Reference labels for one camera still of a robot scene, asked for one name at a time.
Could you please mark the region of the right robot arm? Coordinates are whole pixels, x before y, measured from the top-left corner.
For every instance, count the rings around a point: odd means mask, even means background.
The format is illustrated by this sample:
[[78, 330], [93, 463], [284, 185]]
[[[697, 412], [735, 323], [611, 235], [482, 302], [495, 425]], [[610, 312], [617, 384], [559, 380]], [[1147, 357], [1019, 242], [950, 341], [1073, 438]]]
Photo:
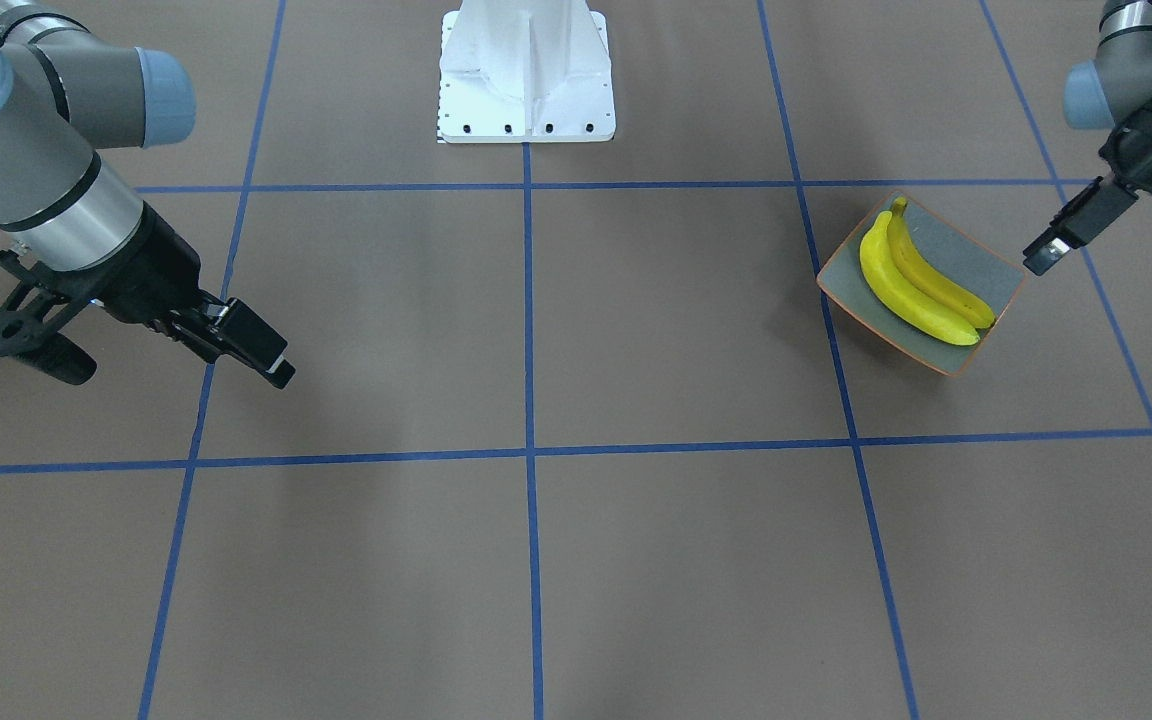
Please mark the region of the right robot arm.
[[0, 1], [0, 357], [79, 386], [96, 361], [65, 338], [88, 306], [205, 363], [228, 356], [285, 388], [285, 338], [241, 300], [200, 287], [200, 258], [106, 164], [105, 149], [184, 141], [196, 96], [179, 60], [119, 47], [40, 1]]

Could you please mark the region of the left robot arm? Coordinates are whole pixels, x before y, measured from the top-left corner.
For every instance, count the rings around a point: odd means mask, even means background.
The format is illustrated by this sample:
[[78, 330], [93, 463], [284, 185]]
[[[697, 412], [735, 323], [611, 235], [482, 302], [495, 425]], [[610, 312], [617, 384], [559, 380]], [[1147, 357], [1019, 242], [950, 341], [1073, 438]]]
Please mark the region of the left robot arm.
[[1108, 172], [1025, 247], [1034, 275], [1087, 247], [1143, 194], [1152, 196], [1152, 1], [1106, 1], [1098, 31], [1094, 58], [1068, 73], [1062, 111], [1074, 129], [1107, 129], [1098, 156]]

